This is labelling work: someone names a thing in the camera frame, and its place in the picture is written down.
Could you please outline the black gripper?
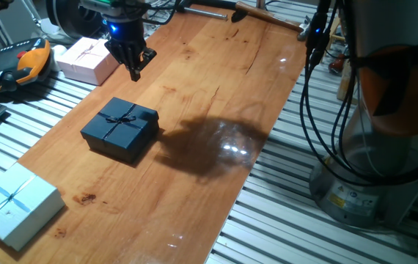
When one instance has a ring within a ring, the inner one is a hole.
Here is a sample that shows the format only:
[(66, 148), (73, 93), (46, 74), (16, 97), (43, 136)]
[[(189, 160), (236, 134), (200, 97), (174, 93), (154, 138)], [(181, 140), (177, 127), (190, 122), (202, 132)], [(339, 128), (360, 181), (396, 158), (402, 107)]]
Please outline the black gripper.
[[(128, 18), (107, 18), (107, 28), (110, 40), (105, 43), (109, 53), (129, 71), (131, 80), (140, 79), (143, 70), (157, 55), (151, 48), (144, 48), (144, 25), (142, 19), (130, 20)], [(137, 48), (143, 49), (137, 55)]]

